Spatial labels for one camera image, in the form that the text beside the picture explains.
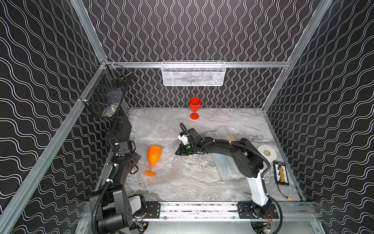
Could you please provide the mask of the orange plastic wine glass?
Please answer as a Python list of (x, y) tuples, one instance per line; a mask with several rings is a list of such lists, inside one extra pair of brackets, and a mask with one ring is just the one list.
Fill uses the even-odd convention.
[(154, 165), (159, 161), (161, 157), (162, 148), (159, 146), (150, 146), (148, 150), (148, 162), (150, 164), (150, 170), (144, 172), (143, 175), (145, 176), (157, 176), (156, 173), (153, 172)]

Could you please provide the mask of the bubble orange glass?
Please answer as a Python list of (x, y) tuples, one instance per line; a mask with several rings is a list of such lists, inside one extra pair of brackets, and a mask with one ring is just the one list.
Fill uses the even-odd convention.
[[(158, 146), (161, 148), (161, 155), (158, 162), (153, 166), (153, 172), (156, 176), (146, 176), (145, 172), (150, 170), (150, 163), (148, 161), (148, 151), (150, 146)], [(139, 181), (145, 185), (166, 184), (177, 180), (180, 175), (179, 157), (175, 154), (179, 147), (178, 140), (155, 140), (149, 141), (141, 139), (137, 142), (136, 152), (141, 156), (139, 163), (139, 172), (136, 174)]]

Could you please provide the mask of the red plastic wine glass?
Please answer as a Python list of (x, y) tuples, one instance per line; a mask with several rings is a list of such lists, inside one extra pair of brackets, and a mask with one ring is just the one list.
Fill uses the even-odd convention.
[(197, 111), (201, 107), (201, 100), (197, 97), (193, 97), (193, 98), (190, 99), (189, 104), (190, 104), (190, 109), (192, 111), (192, 113), (190, 114), (190, 118), (192, 120), (199, 119), (199, 114), (197, 113)]

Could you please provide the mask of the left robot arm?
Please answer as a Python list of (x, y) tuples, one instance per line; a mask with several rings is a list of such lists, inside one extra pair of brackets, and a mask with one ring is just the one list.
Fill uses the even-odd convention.
[(89, 198), (94, 234), (113, 233), (133, 224), (133, 211), (124, 185), (140, 159), (139, 154), (132, 152), (109, 162), (112, 170), (108, 178)]

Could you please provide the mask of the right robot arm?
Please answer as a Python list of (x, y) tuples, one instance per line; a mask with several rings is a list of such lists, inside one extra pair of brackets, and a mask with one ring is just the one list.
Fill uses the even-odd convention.
[(272, 198), (266, 189), (265, 174), (271, 169), (269, 161), (246, 138), (240, 141), (213, 139), (211, 137), (181, 141), (178, 156), (219, 154), (231, 157), (238, 169), (248, 181), (251, 190), (251, 211), (249, 216), (256, 218), (279, 218), (283, 220), (280, 204)]

